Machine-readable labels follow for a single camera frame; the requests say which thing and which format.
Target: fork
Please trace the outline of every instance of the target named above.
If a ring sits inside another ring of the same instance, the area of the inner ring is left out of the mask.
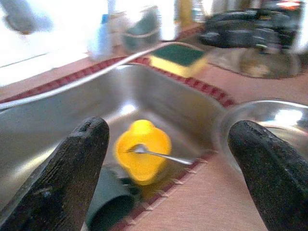
[[[160,154],[160,153],[154,153],[151,152],[144,144],[142,143],[138,143],[134,146],[132,146],[131,148],[129,148],[128,150],[126,150],[127,153],[137,153],[137,154],[150,154],[150,155],[156,155],[162,158],[166,158],[184,165],[191,165],[194,163],[194,160],[191,159],[187,159],[187,158],[180,158],[180,157],[174,157],[174,156],[169,156],[169,155],[165,155],[165,154]]]

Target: metal bowl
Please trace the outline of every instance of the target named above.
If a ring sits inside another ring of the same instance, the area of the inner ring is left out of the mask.
[[[240,170],[229,147],[228,133],[241,120],[254,121],[288,142],[308,161],[308,106],[280,100],[240,104],[224,114],[216,124],[214,144],[230,165]]]

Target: yellow bowl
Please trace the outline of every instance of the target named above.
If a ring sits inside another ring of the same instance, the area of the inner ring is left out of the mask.
[[[144,144],[152,152],[169,155],[170,138],[150,121],[137,120],[115,142],[115,157],[132,179],[140,185],[152,184],[166,166],[166,159],[150,154],[126,152],[138,143]]]

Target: sponge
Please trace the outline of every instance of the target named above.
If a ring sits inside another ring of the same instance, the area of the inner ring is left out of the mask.
[[[204,52],[178,44],[155,50],[150,59],[152,66],[185,78],[194,76],[207,64]]]

